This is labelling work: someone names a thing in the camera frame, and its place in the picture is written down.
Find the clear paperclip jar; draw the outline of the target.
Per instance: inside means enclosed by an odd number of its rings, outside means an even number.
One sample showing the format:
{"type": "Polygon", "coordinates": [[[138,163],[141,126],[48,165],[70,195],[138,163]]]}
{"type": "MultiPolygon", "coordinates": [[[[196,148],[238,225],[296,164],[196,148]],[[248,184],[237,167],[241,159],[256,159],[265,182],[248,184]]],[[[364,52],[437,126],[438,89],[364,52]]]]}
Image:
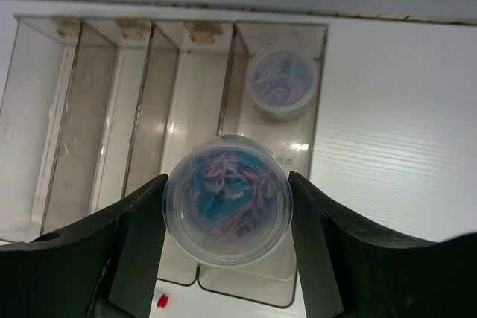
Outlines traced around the clear paperclip jar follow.
{"type": "Polygon", "coordinates": [[[185,156],[168,177],[165,226],[198,263],[254,264],[270,255],[291,225],[293,199],[272,152],[239,135],[222,135],[185,156]]]}
{"type": "Polygon", "coordinates": [[[303,115],[318,90],[318,64],[304,48],[276,43],[248,63],[246,89],[252,101],[275,121],[303,115]]]}

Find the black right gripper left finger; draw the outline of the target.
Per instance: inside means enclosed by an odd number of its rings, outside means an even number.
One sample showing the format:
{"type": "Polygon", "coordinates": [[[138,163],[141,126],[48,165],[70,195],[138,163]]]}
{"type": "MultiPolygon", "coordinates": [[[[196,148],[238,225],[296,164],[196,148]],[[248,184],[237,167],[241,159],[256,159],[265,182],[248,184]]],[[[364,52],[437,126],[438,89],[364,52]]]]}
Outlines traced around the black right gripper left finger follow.
{"type": "Polygon", "coordinates": [[[1,246],[1,316],[148,317],[166,183],[159,175],[73,224],[1,246]]]}

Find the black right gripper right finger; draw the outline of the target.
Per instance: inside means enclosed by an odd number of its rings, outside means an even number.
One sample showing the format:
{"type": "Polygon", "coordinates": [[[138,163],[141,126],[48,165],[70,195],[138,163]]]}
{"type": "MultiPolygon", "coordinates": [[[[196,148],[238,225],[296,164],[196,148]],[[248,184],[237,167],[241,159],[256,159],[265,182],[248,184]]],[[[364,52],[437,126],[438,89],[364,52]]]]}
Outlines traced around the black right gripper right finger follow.
{"type": "Polygon", "coordinates": [[[308,317],[474,317],[476,235],[427,241],[389,229],[288,177],[308,317]]]}

